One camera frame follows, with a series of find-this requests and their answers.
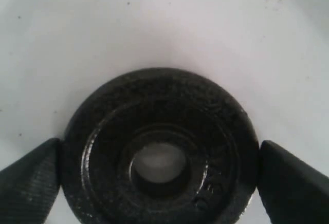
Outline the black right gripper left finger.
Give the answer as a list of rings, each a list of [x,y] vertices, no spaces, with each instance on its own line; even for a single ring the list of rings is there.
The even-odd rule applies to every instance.
[[[44,223],[60,188],[60,140],[51,138],[1,170],[1,223]]]

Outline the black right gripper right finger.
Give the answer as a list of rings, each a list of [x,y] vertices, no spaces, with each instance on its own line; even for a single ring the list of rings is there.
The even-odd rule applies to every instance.
[[[272,141],[260,148],[259,195],[271,223],[328,223],[328,177]]]

